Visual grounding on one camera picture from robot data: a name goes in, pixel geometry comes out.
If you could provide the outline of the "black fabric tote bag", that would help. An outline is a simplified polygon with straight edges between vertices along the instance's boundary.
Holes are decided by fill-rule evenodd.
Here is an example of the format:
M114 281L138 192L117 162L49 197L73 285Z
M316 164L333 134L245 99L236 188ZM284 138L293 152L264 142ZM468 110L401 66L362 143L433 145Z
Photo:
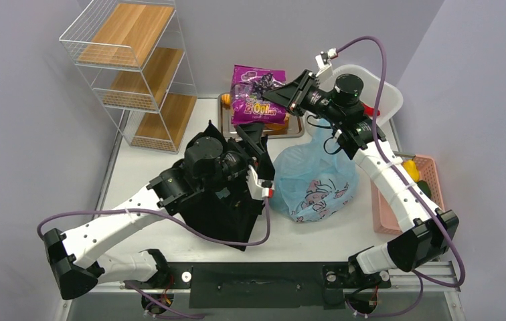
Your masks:
M220 155L229 150L246 153L258 162L256 171L261 178L273 179L263 128L260 122L238 125L239 138L226 139L209 123L190 140L178 162L192 192L180 200L176 213L201 234L227 241L240 251L250 246L250 235L264 204L250 197L247 181L220 186Z

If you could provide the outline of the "purple snack packet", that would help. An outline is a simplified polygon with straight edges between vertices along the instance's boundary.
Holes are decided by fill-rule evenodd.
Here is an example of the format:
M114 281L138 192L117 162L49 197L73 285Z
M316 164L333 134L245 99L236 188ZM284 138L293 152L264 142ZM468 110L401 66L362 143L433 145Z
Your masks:
M230 87L231 123L234 126L261 122L282 125L286 110L262 95L286 83L284 70L235 65Z

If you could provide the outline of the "blue printed plastic bag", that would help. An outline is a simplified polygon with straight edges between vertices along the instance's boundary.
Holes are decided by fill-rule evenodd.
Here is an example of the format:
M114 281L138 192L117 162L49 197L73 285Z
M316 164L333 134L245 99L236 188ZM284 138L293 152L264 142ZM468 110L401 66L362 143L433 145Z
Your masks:
M311 140L285 148L274 161L270 206L297 223L316 222L341 210L357 193L353 160L332 138L331 125L316 120Z

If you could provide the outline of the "yellow pear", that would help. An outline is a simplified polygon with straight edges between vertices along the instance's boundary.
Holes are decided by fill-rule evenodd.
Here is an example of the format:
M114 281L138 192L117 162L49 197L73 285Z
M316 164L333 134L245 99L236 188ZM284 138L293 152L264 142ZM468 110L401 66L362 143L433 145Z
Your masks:
M420 180L420 171L418 170L417 164L412 159L405 160L402 166L414 182L417 183Z

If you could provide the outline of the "red chili pepper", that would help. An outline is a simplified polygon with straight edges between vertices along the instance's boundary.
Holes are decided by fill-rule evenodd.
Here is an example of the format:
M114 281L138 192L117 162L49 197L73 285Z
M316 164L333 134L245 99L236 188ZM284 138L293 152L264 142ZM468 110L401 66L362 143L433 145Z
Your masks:
M363 113L369 117L372 117L374 114L374 108L364 103L362 103L362 106L363 106Z

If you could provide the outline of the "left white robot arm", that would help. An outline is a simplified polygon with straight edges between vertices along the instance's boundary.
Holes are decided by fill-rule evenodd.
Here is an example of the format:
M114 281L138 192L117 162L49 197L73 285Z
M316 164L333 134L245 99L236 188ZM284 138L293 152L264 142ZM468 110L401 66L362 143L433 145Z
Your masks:
M198 134L182 159L115 209L66 231L37 229L61 297L75 299L108 282L165 285L172 273L159 249L110 254L112 247L161 220L245 250L272 195L273 176L266 138L245 135L237 141Z

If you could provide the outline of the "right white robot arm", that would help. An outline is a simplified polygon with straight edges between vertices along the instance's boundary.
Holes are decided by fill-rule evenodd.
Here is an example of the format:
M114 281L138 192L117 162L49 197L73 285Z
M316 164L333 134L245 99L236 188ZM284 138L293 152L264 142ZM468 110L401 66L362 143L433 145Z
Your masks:
M370 178L395 214L401 234L348 259L347 276L357 287L391 269L411 272L451 251L458 253L452 238L459 224L457 215L443 211L430 200L402 166L375 119L364 112L360 96L363 80L353 74L337 76L324 91L316 76L305 70L288 84L265 92L262 97L295 116L310 112L324 118L349 159Z

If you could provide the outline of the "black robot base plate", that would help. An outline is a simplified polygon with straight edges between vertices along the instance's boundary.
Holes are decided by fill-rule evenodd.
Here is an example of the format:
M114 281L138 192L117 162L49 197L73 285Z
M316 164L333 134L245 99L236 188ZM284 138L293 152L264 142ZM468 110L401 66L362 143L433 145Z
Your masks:
M351 271L344 261L257 263L170 263L154 282L135 282L144 290L187 290L189 307L342 308L351 293L388 289L390 280Z

